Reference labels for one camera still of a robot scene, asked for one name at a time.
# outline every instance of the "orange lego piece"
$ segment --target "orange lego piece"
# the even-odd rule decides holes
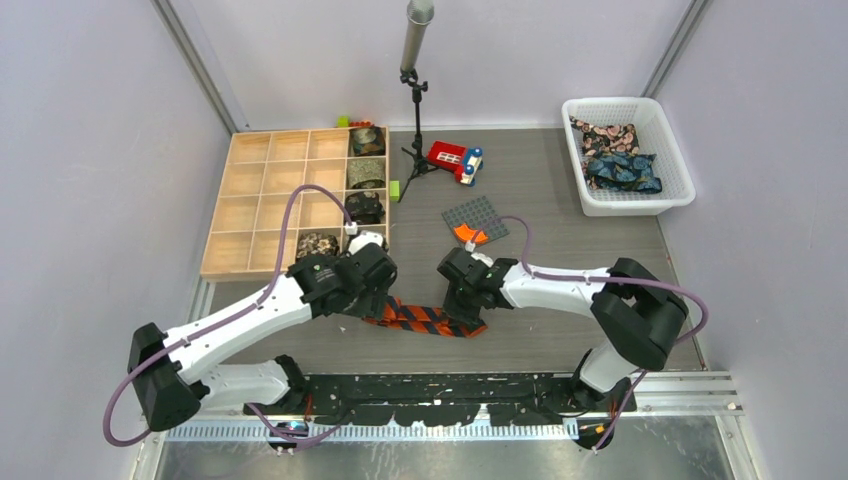
[[[474,230],[473,228],[469,227],[467,223],[463,223],[462,225],[453,229],[454,235],[456,235],[456,237],[462,240],[463,242],[471,240],[471,237],[474,236],[474,232],[476,231],[477,230]],[[474,243],[476,243],[477,245],[483,245],[488,241],[489,237],[486,236],[486,232],[480,232],[480,235],[477,235],[477,241],[475,241]]]

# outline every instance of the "gray floor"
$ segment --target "gray floor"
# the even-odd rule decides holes
[[[394,179],[403,181],[411,171],[411,160],[400,152],[411,139],[410,133],[391,135]],[[654,217],[583,215],[562,130],[425,132],[425,139],[427,148],[436,139],[480,146],[486,168],[473,188],[458,185],[448,173],[433,172],[412,183],[403,203],[392,205],[390,253],[399,267],[392,294],[404,303],[441,305],[447,281],[436,266],[458,245],[441,212],[480,195],[486,195],[498,213],[530,223],[532,264],[598,268],[630,257],[661,280],[674,281]],[[525,234],[519,224],[508,227],[507,237],[482,251],[492,257],[518,257]],[[213,309],[261,286],[218,284]],[[562,312],[492,310],[481,316],[489,330],[473,339],[390,330],[341,316],[320,318],[272,335],[232,361],[254,363],[287,354],[312,373],[571,371],[605,338],[594,321]],[[675,348],[667,365],[681,370],[700,367],[692,342]]]

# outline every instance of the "microphone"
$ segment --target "microphone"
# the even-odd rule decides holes
[[[418,51],[424,40],[424,31],[433,20],[436,8],[433,0],[409,0],[406,7],[406,18],[409,26],[406,28],[406,41],[403,44],[403,58],[400,61],[401,73],[409,74],[415,69]]]

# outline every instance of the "gray lego baseplate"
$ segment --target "gray lego baseplate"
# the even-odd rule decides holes
[[[453,233],[454,228],[459,227],[463,223],[468,224],[468,227],[471,229],[478,229],[489,221],[489,219],[497,216],[498,212],[495,211],[495,207],[492,206],[492,203],[489,202],[489,199],[485,195],[442,212],[442,218],[445,219],[445,223],[448,224],[451,233]],[[500,220],[486,227],[483,232],[489,237],[489,242],[509,235],[509,230]]]

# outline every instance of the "blue patterned fabric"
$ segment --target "blue patterned fabric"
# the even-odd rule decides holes
[[[662,192],[662,181],[654,176],[656,155],[604,153],[593,158],[584,167],[586,180],[594,189],[617,192]]]

